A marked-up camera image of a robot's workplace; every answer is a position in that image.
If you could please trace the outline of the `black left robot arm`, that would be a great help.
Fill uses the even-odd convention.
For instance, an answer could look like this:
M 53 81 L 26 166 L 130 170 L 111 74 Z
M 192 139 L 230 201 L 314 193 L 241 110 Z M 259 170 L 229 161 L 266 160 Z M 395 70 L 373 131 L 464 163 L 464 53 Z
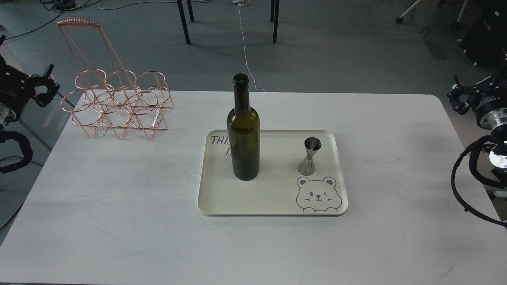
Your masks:
M 27 103 L 32 99 L 39 107 L 45 108 L 56 96 L 60 85 L 52 78 L 54 65 L 50 64 L 44 75 L 27 75 L 15 67 L 8 65 L 3 57 L 0 58 L 0 105 L 1 132 L 0 142 L 16 141 L 23 157 L 19 162 L 2 166 L 2 174 L 22 169 L 31 163 L 33 150 L 29 139 L 15 131 L 5 131 L 5 126 L 21 119 Z

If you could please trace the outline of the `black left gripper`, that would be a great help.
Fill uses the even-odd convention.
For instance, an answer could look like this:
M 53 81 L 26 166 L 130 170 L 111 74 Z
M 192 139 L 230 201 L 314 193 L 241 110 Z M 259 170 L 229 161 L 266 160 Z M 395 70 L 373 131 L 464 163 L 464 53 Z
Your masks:
M 21 108 L 33 99 L 45 108 L 56 96 L 60 85 L 51 78 L 54 65 L 50 64 L 45 75 L 29 76 L 14 67 L 2 64 L 0 79 L 1 103 L 9 108 Z

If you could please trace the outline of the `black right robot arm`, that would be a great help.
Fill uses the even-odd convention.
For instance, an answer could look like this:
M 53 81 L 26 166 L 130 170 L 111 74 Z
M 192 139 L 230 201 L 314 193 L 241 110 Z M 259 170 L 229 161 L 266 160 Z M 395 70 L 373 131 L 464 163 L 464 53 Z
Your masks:
M 474 178 L 482 184 L 498 189 L 506 188 L 506 67 L 474 86 L 465 86 L 462 78 L 454 75 L 455 84 L 447 99 L 455 112 L 460 115 L 469 109 L 474 112 L 478 127 L 491 131 L 490 135 L 473 142 L 470 151 L 469 169 Z M 493 173 L 499 181 L 484 177 L 477 170 L 480 153 L 487 152 L 493 165 Z

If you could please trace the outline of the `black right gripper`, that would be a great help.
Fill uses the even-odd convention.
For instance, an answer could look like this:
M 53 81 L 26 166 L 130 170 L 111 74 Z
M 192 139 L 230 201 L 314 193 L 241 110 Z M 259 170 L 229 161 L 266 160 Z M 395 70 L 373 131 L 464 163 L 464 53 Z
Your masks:
M 455 84 L 447 94 L 453 110 L 460 115 L 472 109 L 475 115 L 506 109 L 506 66 L 500 66 L 492 76 L 465 86 L 462 78 L 454 74 Z

